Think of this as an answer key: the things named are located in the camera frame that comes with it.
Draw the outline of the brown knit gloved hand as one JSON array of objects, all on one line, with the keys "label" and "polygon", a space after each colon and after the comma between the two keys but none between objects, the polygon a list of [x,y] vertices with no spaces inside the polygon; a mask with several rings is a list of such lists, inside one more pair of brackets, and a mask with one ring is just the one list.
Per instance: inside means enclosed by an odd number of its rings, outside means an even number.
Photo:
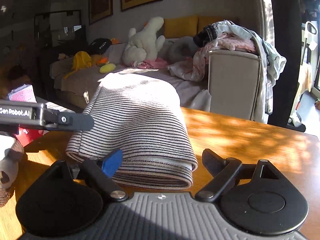
[{"label": "brown knit gloved hand", "polygon": [[12,185],[18,175],[18,164],[24,155],[24,148],[12,134],[1,132],[1,207],[12,197]]}]

